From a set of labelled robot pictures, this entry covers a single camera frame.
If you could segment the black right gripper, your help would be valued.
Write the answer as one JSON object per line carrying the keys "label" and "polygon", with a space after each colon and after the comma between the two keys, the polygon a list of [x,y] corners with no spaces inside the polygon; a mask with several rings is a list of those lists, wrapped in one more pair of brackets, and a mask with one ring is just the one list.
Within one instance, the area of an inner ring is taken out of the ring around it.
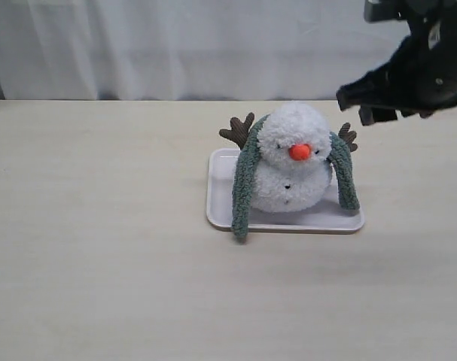
{"label": "black right gripper", "polygon": [[360,106],[362,126],[457,107],[457,1],[398,1],[410,34],[390,60],[336,92],[341,111]]}

